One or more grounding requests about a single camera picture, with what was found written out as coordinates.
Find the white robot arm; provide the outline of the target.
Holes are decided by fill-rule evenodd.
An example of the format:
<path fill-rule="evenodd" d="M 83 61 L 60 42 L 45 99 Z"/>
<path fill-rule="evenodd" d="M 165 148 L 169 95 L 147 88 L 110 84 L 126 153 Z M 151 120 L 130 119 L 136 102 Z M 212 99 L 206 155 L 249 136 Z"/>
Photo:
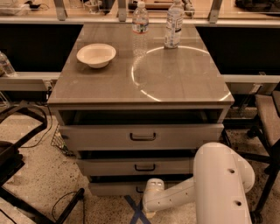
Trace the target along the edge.
<path fill-rule="evenodd" d="M 247 160 L 223 143 L 206 143 L 195 154 L 191 178 L 168 189 L 160 178 L 148 180 L 143 209 L 152 216 L 193 202 L 197 224 L 252 224 L 246 193 L 254 183 Z"/>

